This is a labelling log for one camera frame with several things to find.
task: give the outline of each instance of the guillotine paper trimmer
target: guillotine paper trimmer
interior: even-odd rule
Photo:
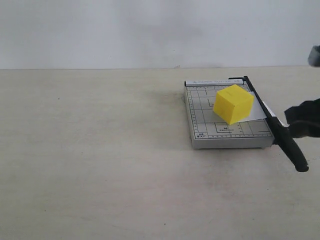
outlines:
[[[255,95],[265,118],[228,125],[213,112],[217,91],[237,84]],[[184,98],[194,149],[268,148],[279,145],[298,172],[309,170],[287,127],[269,111],[247,76],[217,81],[185,81]]]

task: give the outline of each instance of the dark object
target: dark object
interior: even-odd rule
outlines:
[[[284,114],[293,138],[320,138],[320,98],[292,106]]]
[[[308,57],[308,63],[312,67],[320,67],[320,46],[313,46]]]
[[[304,156],[304,154],[301,152],[299,146],[291,136],[289,129],[281,124],[279,119],[276,116],[273,116],[261,98],[259,97],[257,91],[255,90],[254,86],[251,84],[248,76],[244,77],[231,77],[229,79],[242,79],[243,81],[246,81],[248,84],[250,90],[254,92],[259,104],[261,105],[265,115],[266,115],[266,122],[268,123],[268,126],[270,130],[272,131],[272,134],[274,136],[274,143],[275,145],[278,145],[282,151],[286,154],[286,156],[290,159],[290,161],[295,166],[295,169],[298,172],[307,172],[309,170],[308,162]]]

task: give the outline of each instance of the beige table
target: beige table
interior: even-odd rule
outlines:
[[[193,150],[184,80],[248,75],[283,111],[320,97],[309,67],[0,71],[1,240],[318,240],[320,139]]]

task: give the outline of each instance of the yellow block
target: yellow block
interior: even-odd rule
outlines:
[[[216,93],[213,111],[231,125],[248,117],[253,103],[253,95],[238,85],[232,85]]]

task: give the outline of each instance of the white wall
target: white wall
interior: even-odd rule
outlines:
[[[319,0],[0,0],[0,69],[306,65]]]

